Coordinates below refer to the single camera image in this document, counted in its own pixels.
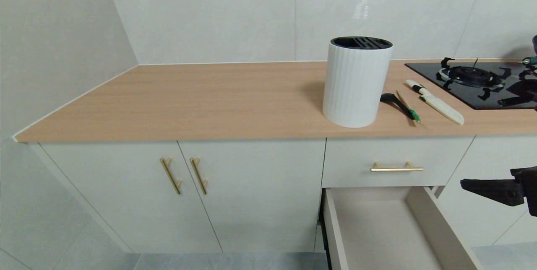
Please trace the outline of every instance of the kitchen counter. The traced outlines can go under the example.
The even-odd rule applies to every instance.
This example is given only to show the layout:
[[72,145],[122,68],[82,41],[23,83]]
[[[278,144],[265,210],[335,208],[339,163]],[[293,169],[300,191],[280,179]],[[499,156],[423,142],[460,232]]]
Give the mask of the kitchen counter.
[[[380,104],[376,121],[344,128],[322,114],[326,62],[140,65],[16,136],[19,142],[325,138],[537,133],[537,112],[476,111],[392,60],[384,92],[400,90],[420,115],[414,127]],[[458,110],[457,125],[420,100],[413,79]]]

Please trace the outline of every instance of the cabinet door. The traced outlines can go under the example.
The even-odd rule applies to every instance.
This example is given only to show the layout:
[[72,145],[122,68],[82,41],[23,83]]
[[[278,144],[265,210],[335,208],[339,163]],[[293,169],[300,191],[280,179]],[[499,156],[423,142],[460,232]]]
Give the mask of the cabinet door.
[[494,245],[507,245],[537,241],[537,217],[526,211]]
[[[42,146],[136,253],[221,252],[177,142]],[[160,158],[172,158],[180,195]]]
[[537,136],[476,136],[439,200],[472,247],[489,246],[527,210],[463,190],[462,179],[513,179],[510,169],[537,165]]
[[325,139],[180,141],[224,253],[312,252]]

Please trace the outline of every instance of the black glass cooktop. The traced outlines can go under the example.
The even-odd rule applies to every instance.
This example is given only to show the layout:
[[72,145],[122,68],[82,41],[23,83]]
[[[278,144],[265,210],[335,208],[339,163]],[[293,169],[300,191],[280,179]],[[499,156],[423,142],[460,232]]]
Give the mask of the black glass cooktop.
[[537,69],[518,62],[405,64],[474,109],[537,110]]

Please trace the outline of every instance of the white knife handle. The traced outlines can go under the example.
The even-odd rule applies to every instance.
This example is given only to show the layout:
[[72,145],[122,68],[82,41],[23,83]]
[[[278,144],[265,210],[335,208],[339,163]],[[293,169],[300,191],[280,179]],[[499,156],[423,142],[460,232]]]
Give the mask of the white knife handle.
[[418,92],[422,96],[429,96],[432,95],[431,92],[429,92],[424,86],[420,85],[419,83],[416,83],[416,81],[407,79],[407,85],[409,85],[412,90]]

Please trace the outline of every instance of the gold bar handle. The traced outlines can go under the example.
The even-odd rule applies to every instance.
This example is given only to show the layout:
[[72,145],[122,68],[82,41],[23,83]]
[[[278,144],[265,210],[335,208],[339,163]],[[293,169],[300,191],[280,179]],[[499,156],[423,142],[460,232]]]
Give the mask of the gold bar handle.
[[173,177],[171,176],[171,173],[169,172],[169,164],[171,163],[171,158],[168,158],[168,159],[164,159],[164,158],[161,158],[161,164],[162,164],[162,167],[164,168],[164,170],[166,171],[166,174],[169,178],[169,181],[171,182],[171,184],[173,185],[173,189],[175,189],[175,192],[180,195],[181,194],[181,190],[179,189],[179,187],[181,186],[181,182],[182,180],[179,179],[176,182],[173,181]]
[[422,172],[423,167],[414,167],[412,163],[407,161],[405,167],[380,167],[378,162],[375,162],[371,167],[372,172]]
[[198,178],[198,183],[200,184],[201,191],[203,192],[203,194],[207,194],[207,189],[205,189],[205,186],[207,186],[207,180],[202,180],[200,172],[198,170],[198,163],[200,163],[199,158],[190,158],[190,164],[192,165],[192,169],[194,169],[196,178]]

